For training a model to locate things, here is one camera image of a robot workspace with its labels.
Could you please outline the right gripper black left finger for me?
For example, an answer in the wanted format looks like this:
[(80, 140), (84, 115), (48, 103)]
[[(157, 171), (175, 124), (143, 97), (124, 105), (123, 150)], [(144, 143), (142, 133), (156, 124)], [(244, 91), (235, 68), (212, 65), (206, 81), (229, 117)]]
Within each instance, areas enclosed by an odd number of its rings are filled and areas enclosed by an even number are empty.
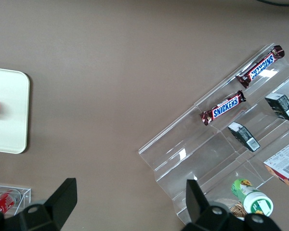
[(60, 231), (77, 204), (77, 180), (67, 178), (43, 203), (32, 204), (4, 222), (6, 231)]

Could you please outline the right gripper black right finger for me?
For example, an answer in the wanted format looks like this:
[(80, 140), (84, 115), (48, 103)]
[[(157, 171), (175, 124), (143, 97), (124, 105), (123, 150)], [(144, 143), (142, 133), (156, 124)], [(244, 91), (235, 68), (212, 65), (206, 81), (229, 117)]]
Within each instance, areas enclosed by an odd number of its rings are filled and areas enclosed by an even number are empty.
[(244, 220), (235, 217), (220, 205), (211, 205), (196, 180), (186, 181), (186, 205), (191, 222), (184, 231), (279, 231), (269, 217), (247, 214)]

